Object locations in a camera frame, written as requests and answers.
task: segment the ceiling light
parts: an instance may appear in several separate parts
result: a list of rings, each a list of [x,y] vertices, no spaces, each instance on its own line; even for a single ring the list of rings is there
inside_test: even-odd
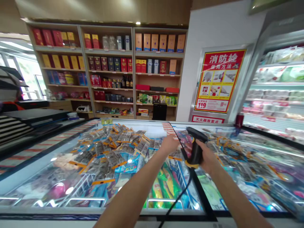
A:
[[[8,42],[8,41],[1,41],[1,42],[5,43],[5,44],[8,44],[10,46],[16,47],[16,48],[20,48],[20,49],[25,50],[25,51],[32,51],[32,49],[30,49],[30,48],[21,46],[19,44],[13,43],[13,42]]]

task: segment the fire hydrant instruction poster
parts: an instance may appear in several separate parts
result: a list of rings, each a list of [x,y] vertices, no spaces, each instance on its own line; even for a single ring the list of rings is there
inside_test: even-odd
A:
[[[195,111],[227,113],[245,53],[246,49],[205,53]]]

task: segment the black box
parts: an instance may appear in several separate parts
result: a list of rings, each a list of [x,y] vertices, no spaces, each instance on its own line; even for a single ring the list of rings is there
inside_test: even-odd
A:
[[[114,58],[114,67],[115,67],[115,71],[121,71],[121,67],[120,67],[120,58]]]
[[[109,71],[115,71],[113,57],[108,57]]]
[[[156,87],[156,86],[151,86],[151,91],[160,91],[160,92],[164,92],[165,88],[164,87]]]

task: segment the shelving unit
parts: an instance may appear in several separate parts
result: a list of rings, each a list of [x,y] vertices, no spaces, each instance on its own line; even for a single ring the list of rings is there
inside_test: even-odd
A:
[[[180,88],[181,87],[181,76],[182,76],[182,68],[184,64],[184,53],[186,49],[187,43],[187,30],[186,29],[164,29],[164,28],[133,28],[133,37],[136,36],[137,33],[142,34],[142,44],[144,44],[144,34],[158,34],[158,51],[136,51],[134,52],[134,64],[133,71],[135,72],[135,85],[149,85],[149,86],[161,86],[164,88],[173,87]],[[185,44],[184,44],[184,52],[177,52],[177,40],[178,35],[186,35]],[[166,52],[159,51],[160,44],[160,35],[167,35],[167,44],[166,44]],[[168,36],[175,35],[175,44],[174,44],[174,52],[167,52],[168,48]],[[133,46],[135,49],[136,40],[133,40]],[[142,73],[136,72],[136,60],[148,60],[148,59],[157,59],[159,61],[166,61],[166,73]],[[175,74],[169,74],[170,68],[170,60],[176,60],[176,71]],[[152,119],[153,116],[153,104],[139,104],[137,103],[137,98],[140,93],[143,94],[153,94],[153,95],[166,95],[179,97],[179,93],[170,93],[170,92],[161,92],[161,91],[151,91],[151,90],[139,90],[135,89],[134,97],[135,99],[135,110],[138,111],[139,108],[144,108],[149,110],[148,117],[136,116],[136,119]],[[167,116],[166,120],[175,121],[177,114],[177,105],[167,105]]]
[[[89,92],[90,99],[77,99],[68,98],[71,101],[73,110],[76,111],[77,107],[80,105],[90,105],[90,112],[79,112],[84,115],[88,115],[89,118],[92,117],[105,117],[105,116],[115,116],[115,118],[132,118],[132,119],[152,119],[152,104],[136,104],[137,96],[139,93],[149,93],[154,95],[167,95],[178,97],[179,93],[170,92],[159,92],[159,91],[144,91],[136,90],[136,84],[144,84],[150,86],[163,86],[163,87],[175,87],[180,88],[181,76],[182,76],[182,66],[184,61],[184,52],[147,52],[147,51],[135,51],[135,34],[136,33],[149,33],[149,34],[166,34],[176,35],[176,41],[178,35],[186,34],[185,46],[187,42],[187,30],[186,29],[164,29],[164,28],[133,28],[133,27],[116,27],[116,26],[96,26],[96,25],[77,25],[77,24],[56,24],[56,23],[40,23],[40,22],[27,22],[27,27],[29,31],[30,39],[33,43],[33,49],[37,56],[37,61],[40,65],[42,75],[46,86],[52,92],[67,92],[68,95],[72,92]],[[33,29],[40,29],[42,34],[42,29],[48,30],[58,30],[61,32],[73,32],[75,37],[75,43],[77,47],[52,47],[52,46],[40,46],[36,45],[35,37],[33,34]],[[90,34],[92,39],[92,34],[98,35],[99,47],[97,48],[87,48],[86,40],[84,34]],[[102,37],[103,35],[113,35],[117,37],[118,35],[124,37],[125,35],[130,36],[130,46],[131,50],[108,50],[103,49]],[[63,67],[62,61],[60,62],[62,68],[48,67],[44,64],[42,54],[47,54],[49,58],[51,55],[67,55],[67,56],[83,56],[85,68],[80,69],[66,69]],[[95,57],[119,57],[119,58],[131,58],[132,59],[132,72],[118,72],[118,71],[103,71],[103,70],[92,70],[89,67],[89,56]],[[165,74],[155,73],[136,73],[136,59],[158,59],[167,62],[167,72]],[[177,60],[176,74],[169,74],[170,59]],[[51,84],[48,79],[47,71],[58,71],[65,72],[68,71],[74,76],[75,85],[58,85]],[[81,86],[78,80],[78,74],[85,73],[87,77],[88,86]],[[95,86],[91,84],[91,75],[99,75],[101,78],[109,78],[115,80],[121,80],[123,77],[128,77],[133,79],[133,89],[130,88],[105,88],[101,86]],[[111,102],[111,101],[100,101],[95,100],[94,91],[104,91],[111,94],[119,94],[126,98],[133,98],[133,103],[128,102]],[[109,108],[119,108],[120,110],[133,108],[133,114],[128,114],[127,116],[112,115],[112,114],[102,114],[97,111],[102,110],[103,107]],[[148,117],[136,116],[138,107],[147,107],[150,110],[150,115]],[[176,120],[177,106],[168,105],[167,108],[167,119]]]

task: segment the orange packaging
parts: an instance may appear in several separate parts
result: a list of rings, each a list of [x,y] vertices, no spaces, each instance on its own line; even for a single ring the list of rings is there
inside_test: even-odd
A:
[[[79,66],[81,70],[85,70],[85,62],[83,61],[83,57],[82,56],[78,56],[78,61],[79,61]]]
[[[48,55],[42,54],[42,58],[43,58],[44,66],[51,68],[51,62],[50,59],[48,58]]]
[[[71,61],[72,61],[73,69],[79,69],[77,57],[72,55],[71,56]]]
[[[159,51],[166,52],[167,47],[167,35],[160,35],[159,37]]]
[[[176,60],[170,60],[169,74],[175,74],[176,72]]]
[[[144,34],[143,35],[143,50],[144,51],[151,51],[151,34]]]
[[[158,34],[151,35],[151,51],[158,51]]]
[[[175,35],[169,35],[167,52],[174,52],[174,46],[175,46]]]
[[[69,62],[69,57],[67,55],[62,56],[62,61],[63,61],[64,68],[71,69],[70,62]]]
[[[185,39],[186,39],[186,34],[178,35],[178,39],[177,39],[177,52],[179,52],[179,53],[183,53],[184,52]]]
[[[92,34],[93,48],[99,49],[98,35]]]
[[[142,34],[141,33],[135,34],[135,50],[142,51]]]
[[[55,64],[56,69],[61,69],[61,64],[58,55],[52,55],[53,62]]]

